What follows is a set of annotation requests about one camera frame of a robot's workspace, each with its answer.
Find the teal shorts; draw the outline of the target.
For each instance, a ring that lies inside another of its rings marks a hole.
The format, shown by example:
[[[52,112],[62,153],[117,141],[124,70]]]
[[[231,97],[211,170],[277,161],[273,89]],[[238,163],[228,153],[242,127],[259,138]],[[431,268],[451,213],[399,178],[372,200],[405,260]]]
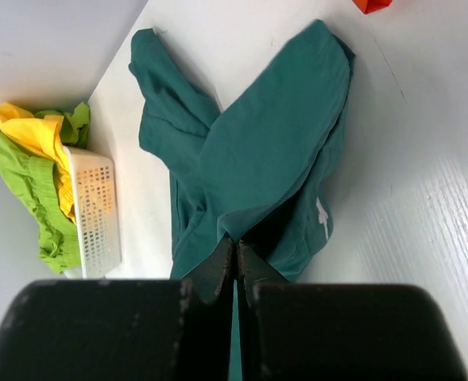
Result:
[[[129,69],[145,100],[139,144],[169,171],[173,278],[224,235],[252,241],[290,280],[327,244],[323,181],[341,156],[354,59],[315,20],[219,110],[153,30],[134,34]]]

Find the orange shorts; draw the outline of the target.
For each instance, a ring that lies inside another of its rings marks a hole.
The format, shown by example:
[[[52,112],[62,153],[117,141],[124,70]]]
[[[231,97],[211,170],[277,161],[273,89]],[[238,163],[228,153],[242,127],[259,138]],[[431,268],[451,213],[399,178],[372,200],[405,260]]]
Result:
[[[353,3],[364,14],[383,10],[392,4],[393,0],[353,0]]]

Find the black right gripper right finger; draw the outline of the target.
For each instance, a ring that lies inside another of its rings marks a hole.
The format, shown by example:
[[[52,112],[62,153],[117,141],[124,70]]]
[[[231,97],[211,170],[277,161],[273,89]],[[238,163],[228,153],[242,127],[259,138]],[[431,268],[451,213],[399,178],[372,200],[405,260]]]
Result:
[[[240,242],[245,380],[465,380],[445,318],[422,288],[290,283]]]

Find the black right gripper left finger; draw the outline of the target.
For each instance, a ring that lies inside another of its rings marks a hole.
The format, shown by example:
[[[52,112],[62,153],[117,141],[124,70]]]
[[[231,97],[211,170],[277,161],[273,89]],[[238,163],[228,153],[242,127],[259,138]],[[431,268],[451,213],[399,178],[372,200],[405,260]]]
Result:
[[[226,380],[234,244],[178,280],[30,283],[0,324],[0,380]]]

